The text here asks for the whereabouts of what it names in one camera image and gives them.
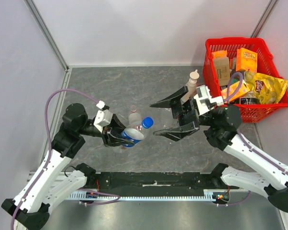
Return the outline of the Pepsi bottle blue label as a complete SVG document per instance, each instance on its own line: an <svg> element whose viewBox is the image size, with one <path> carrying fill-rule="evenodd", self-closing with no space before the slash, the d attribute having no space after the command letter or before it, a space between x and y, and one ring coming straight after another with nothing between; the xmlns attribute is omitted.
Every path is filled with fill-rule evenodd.
<svg viewBox="0 0 288 230"><path fill-rule="evenodd" d="M139 122L134 122L128 125L122 132L121 135L126 138L130 139L134 144L144 140L149 133L149 129L145 129L142 127L142 120ZM130 145L123 145L123 147L131 148L133 146Z"/></svg>

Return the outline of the red label water bottle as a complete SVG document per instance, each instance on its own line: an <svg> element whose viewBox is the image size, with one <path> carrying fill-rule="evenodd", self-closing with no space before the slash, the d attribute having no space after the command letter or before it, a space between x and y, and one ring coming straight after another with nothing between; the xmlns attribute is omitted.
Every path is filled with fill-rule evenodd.
<svg viewBox="0 0 288 230"><path fill-rule="evenodd" d="M134 122L139 122L141 120L142 120L142 116L139 113L139 110L138 110L137 106L132 105L130 107L130 111L129 111L129 114L128 114L129 124L132 124Z"/></svg>

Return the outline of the blue Pepsi bottle cap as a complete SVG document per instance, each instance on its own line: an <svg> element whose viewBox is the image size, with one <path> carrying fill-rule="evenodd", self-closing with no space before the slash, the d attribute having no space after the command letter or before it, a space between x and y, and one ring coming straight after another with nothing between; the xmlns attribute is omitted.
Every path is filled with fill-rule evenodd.
<svg viewBox="0 0 288 230"><path fill-rule="evenodd" d="M145 129L149 129L153 126L154 121L151 117L146 117L142 120L142 127Z"/></svg>

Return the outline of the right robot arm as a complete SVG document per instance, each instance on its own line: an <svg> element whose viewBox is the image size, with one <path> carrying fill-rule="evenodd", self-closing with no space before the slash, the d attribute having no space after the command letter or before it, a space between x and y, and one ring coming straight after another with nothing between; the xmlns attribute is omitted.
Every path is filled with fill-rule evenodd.
<svg viewBox="0 0 288 230"><path fill-rule="evenodd" d="M169 108L179 126L155 131L154 135L173 141L208 126L204 131L208 143L247 164L255 172L243 172L226 164L219 164L210 176L214 188L225 185L235 186L257 193L279 210L288 213L288 166L276 160L256 145L252 144L238 130L242 124L240 109L233 104L225 104L221 96L212 97L207 86L197 87L195 96L182 103L187 93L182 87L167 98L150 104L153 108Z"/></svg>

